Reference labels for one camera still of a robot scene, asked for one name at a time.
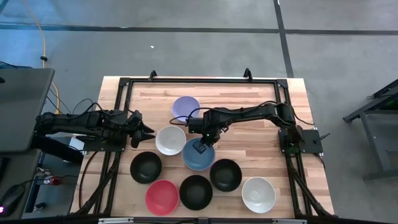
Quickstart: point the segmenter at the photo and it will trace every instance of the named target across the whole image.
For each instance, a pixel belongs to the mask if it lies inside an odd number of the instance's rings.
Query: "gray floor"
[[[272,0],[27,1],[44,24],[141,27],[277,28]],[[397,30],[393,0],[280,0],[288,29]],[[10,0],[0,22],[32,22]],[[98,97],[105,75],[286,77],[277,34],[45,32],[49,66],[62,100],[74,107]],[[0,30],[0,60],[40,67],[40,34]],[[342,117],[398,75],[397,36],[288,35],[297,78],[304,78],[322,133],[335,213],[345,218],[398,222],[398,180],[362,181],[377,164],[362,125]],[[48,103],[45,110],[52,111]]]

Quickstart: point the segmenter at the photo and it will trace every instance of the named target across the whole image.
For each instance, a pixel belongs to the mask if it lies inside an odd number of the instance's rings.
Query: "desk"
[[[23,181],[32,180],[36,173],[37,163],[39,162],[41,151],[38,149],[29,149],[25,152],[8,152],[2,153],[1,156],[10,158],[10,162],[6,167],[6,172],[0,184],[0,195],[4,193],[14,184],[20,184]],[[9,217],[0,218],[0,222],[4,220],[20,219],[25,210],[26,201],[30,193],[31,182],[25,184],[25,192],[21,198],[15,211]]]
[[[120,77],[104,77],[98,103],[104,109],[113,109]],[[297,116],[312,122],[307,92],[304,80],[288,79],[290,99]],[[266,100],[275,100],[274,87],[267,84],[254,83],[135,83],[132,88],[131,110],[139,110],[143,114],[146,125],[159,131],[169,125],[173,118],[172,103],[180,96],[194,96],[206,107],[223,106],[230,109],[255,106]],[[297,121],[304,129],[312,128]],[[181,203],[170,217],[218,217],[218,218],[292,218],[294,212],[290,196],[287,167],[284,156],[280,153],[277,137],[278,127],[270,121],[259,120],[236,123],[229,127],[229,131],[221,135],[215,144],[216,160],[228,158],[236,161],[242,169],[243,181],[238,189],[232,192],[220,192],[213,188],[213,199],[209,206],[200,211],[191,211]],[[198,137],[187,134],[187,140]],[[113,217],[152,217],[145,205],[145,193],[149,185],[138,184],[130,176],[130,163],[133,158],[144,151],[157,153],[162,159],[163,169],[160,179],[171,180],[177,187],[189,175],[199,174],[209,178],[210,169],[197,172],[184,166],[181,154],[165,156],[159,153],[155,146],[155,139],[140,143],[137,149],[129,145],[123,152],[118,170],[118,181],[114,195]],[[90,155],[85,156],[81,172]],[[83,203],[92,194],[100,179],[104,153],[97,153],[88,167],[83,183]],[[311,154],[303,155],[303,164],[307,185],[324,208],[333,213],[328,184],[322,163]],[[274,208],[264,214],[251,212],[243,204],[241,190],[243,183],[250,177],[265,177],[275,187],[276,203]],[[78,188],[72,203],[71,212],[78,210]],[[103,205],[106,203],[108,189],[104,191]],[[298,190],[300,208],[303,210],[303,198]]]

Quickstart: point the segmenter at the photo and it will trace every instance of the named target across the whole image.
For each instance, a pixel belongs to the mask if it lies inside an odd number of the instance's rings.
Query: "yellow cable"
[[[43,56],[45,57],[46,48],[45,48],[45,39],[44,39],[44,33],[43,33],[43,30],[42,30],[42,27],[40,26],[39,22],[37,21],[37,18],[33,14],[32,10],[30,10],[30,7],[25,2],[25,0],[21,0],[21,2],[23,3],[23,5],[25,5],[26,9],[29,11],[29,14],[30,14],[31,18],[35,21],[35,23],[37,25],[37,28],[39,28],[40,35],[42,36],[42,40],[43,40]],[[42,60],[42,65],[43,65],[43,68],[45,68],[45,60]],[[55,93],[57,94],[57,109],[55,110],[55,114],[59,114],[60,112],[59,112],[58,108],[60,107],[60,97],[59,97],[59,94],[58,94],[58,89],[55,86],[54,82],[51,82],[51,84],[52,84],[52,86],[55,89]]]

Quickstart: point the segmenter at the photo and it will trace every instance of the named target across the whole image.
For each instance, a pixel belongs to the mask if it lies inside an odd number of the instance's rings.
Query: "wooden table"
[[[104,109],[113,109],[120,77],[104,77],[98,103]],[[308,103],[304,80],[301,78],[288,79],[290,99],[297,116],[312,122],[312,114]],[[206,107],[223,106],[230,109],[255,106],[266,100],[275,100],[274,87],[268,84],[232,84],[232,83],[135,83],[132,88],[131,110],[139,110],[143,114],[146,125],[159,131],[170,125],[173,118],[172,103],[180,96],[194,96]],[[297,121],[304,129],[312,127]],[[181,126],[185,133],[188,128]],[[243,181],[238,189],[225,193],[213,188],[213,199],[209,206],[200,211],[191,211],[181,203],[171,213],[171,217],[218,217],[218,218],[292,218],[294,217],[292,199],[290,196],[287,167],[284,156],[280,152],[277,138],[278,127],[270,121],[259,120],[236,123],[229,127],[229,131],[221,135],[215,144],[216,160],[232,159],[239,164],[243,173]],[[187,134],[187,140],[199,137],[197,134]],[[210,169],[197,172],[184,166],[181,154],[165,156],[157,151],[155,139],[140,143],[133,149],[127,141],[126,150],[122,154],[119,166],[118,181],[114,195],[113,217],[152,217],[145,205],[145,193],[149,185],[135,182],[130,176],[130,163],[133,158],[144,151],[157,153],[162,159],[163,169],[160,179],[171,180],[177,187],[189,175],[199,174],[209,178]],[[86,166],[90,154],[85,156],[81,165],[81,172]],[[104,153],[99,152],[88,167],[83,183],[83,203],[92,194],[100,179]],[[311,154],[303,155],[303,164],[307,185],[323,207],[333,213],[325,171],[319,158]],[[250,211],[243,204],[241,191],[243,183],[250,177],[265,177],[275,187],[276,203],[274,208],[264,214]],[[78,188],[71,212],[78,210]],[[108,195],[108,188],[104,191],[103,210]],[[298,190],[300,208],[304,211],[303,197]]]

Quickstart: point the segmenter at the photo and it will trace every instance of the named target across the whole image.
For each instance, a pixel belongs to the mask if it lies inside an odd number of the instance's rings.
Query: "metal bracket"
[[[282,86],[283,88],[288,88],[287,80],[286,79],[277,79],[276,82]]]
[[[251,75],[250,69],[246,68],[243,74],[244,78],[248,78],[249,82],[253,82],[253,76]]]
[[[126,85],[130,81],[130,78],[120,78],[119,79],[119,87]]]
[[[152,81],[155,76],[157,76],[156,71],[155,70],[151,71],[149,75],[149,81]]]
[[[298,147],[289,143],[287,140],[287,131],[281,129],[278,131],[280,150],[283,153],[295,154],[301,153],[322,153],[322,143],[318,130],[303,130],[303,141],[298,144]]]

